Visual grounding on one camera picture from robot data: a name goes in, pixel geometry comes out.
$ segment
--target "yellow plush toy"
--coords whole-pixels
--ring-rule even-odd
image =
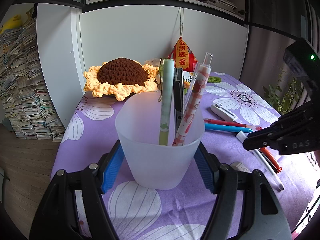
[[[15,29],[21,26],[22,26],[21,15],[17,14],[4,23],[4,25],[0,30],[0,34],[4,32],[6,29]]]

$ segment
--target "pink patterned pen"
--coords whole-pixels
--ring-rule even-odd
[[[178,128],[176,137],[172,146],[184,145],[184,140],[189,132],[195,113],[199,107],[205,86],[207,85],[210,76],[211,67],[208,65],[200,64],[196,76],[195,85],[193,86],[191,96],[188,100],[187,107],[184,111],[180,126]]]

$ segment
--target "white pen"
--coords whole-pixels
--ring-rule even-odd
[[[244,134],[244,132],[240,131],[237,136],[238,140],[243,143],[244,140],[247,138],[247,136]],[[275,171],[271,168],[269,163],[265,160],[265,158],[261,155],[261,153],[255,149],[250,151],[253,153],[253,155],[259,160],[259,162],[267,169],[267,171],[270,173],[271,177],[273,178],[274,182],[277,184],[278,188],[280,190],[284,190],[284,185],[279,179],[278,175],[275,173]]]

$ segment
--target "stack of books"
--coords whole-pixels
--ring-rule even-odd
[[[60,142],[65,129],[58,117],[41,70],[36,20],[31,19],[17,30],[15,40],[4,49],[6,33],[0,36],[0,99],[17,137],[52,139]]]
[[[201,2],[205,2],[210,5],[214,5],[221,9],[227,10],[229,12],[234,13],[236,6],[234,3],[229,2],[228,0],[199,0]]]

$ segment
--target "pen holder cup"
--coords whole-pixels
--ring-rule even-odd
[[[176,187],[186,173],[204,133],[201,110],[183,146],[159,145],[160,92],[136,94],[125,102],[116,117],[116,130],[134,179],[143,187],[168,190]],[[173,102],[168,145],[175,136]]]

